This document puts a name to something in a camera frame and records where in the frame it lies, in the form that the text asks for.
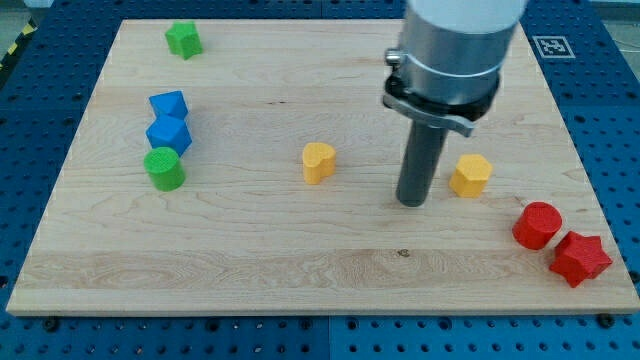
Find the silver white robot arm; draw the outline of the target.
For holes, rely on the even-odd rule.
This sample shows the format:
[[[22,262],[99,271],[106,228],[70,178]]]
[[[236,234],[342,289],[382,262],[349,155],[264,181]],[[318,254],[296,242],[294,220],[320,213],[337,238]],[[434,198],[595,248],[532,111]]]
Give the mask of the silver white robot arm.
[[[383,104],[468,137],[491,107],[524,0],[408,0]]]

